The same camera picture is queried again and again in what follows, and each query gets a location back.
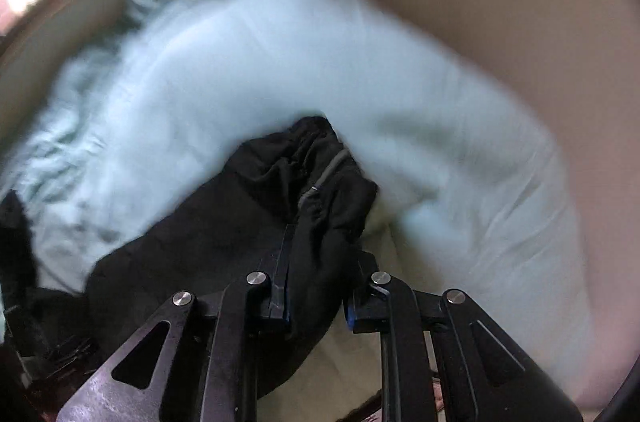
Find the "black hooded sweatshirt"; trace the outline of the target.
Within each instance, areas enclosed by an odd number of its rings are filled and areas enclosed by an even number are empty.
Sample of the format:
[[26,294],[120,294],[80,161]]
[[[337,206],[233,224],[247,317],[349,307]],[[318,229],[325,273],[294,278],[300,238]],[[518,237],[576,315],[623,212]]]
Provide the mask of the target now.
[[304,118],[240,145],[175,211],[99,260],[77,297],[38,286],[29,221],[7,194],[1,293],[28,397],[58,410],[171,294],[224,289],[288,246],[288,319],[258,350],[258,392],[271,393],[331,326],[377,192],[330,123]]

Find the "light green duvet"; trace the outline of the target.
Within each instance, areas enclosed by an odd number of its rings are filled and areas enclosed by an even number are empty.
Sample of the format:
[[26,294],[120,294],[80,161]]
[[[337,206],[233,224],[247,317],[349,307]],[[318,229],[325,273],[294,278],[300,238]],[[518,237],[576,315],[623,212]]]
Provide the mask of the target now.
[[574,390],[592,339],[558,146],[506,89],[370,0],[73,0],[1,63],[1,160],[40,281],[78,292],[244,141],[325,116],[380,194],[364,244],[416,289],[462,289]]

